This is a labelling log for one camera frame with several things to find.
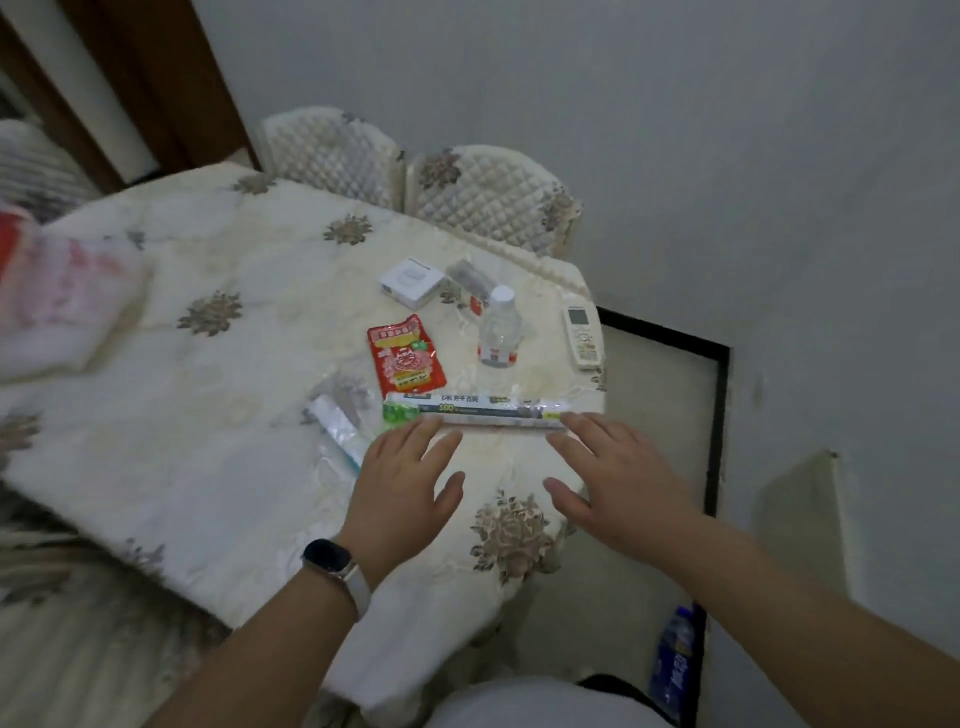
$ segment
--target person's shirt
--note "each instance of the person's shirt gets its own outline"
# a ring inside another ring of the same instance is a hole
[[[449,697],[425,728],[665,728],[632,698],[547,677],[475,685]]]

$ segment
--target plastic bottle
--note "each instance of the plastic bottle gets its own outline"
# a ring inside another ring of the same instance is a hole
[[[516,364],[516,350],[523,337],[523,319],[516,312],[514,289],[498,285],[490,293],[490,306],[480,318],[480,361],[503,369]]]
[[[693,613],[686,607],[677,607],[677,613],[660,635],[657,663],[650,678],[650,699],[671,720],[680,720],[684,693],[690,678],[690,661],[696,632]]]

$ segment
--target plastic bag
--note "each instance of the plastic bag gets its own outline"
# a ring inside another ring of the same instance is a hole
[[[308,397],[303,415],[317,422],[317,477],[351,485],[367,447],[383,430],[382,399],[370,357],[339,361]]]
[[[29,213],[0,206],[0,381],[82,370],[147,273],[126,241],[41,231]]]

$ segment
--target pink plastic bag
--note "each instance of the pink plastic bag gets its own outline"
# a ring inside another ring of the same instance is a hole
[[[44,232],[0,206],[0,381],[82,370],[146,279],[146,259],[126,241]]]

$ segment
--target small white box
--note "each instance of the small white box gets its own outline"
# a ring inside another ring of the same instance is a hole
[[[380,277],[380,286],[388,296],[416,311],[440,288],[444,272],[408,257]]]

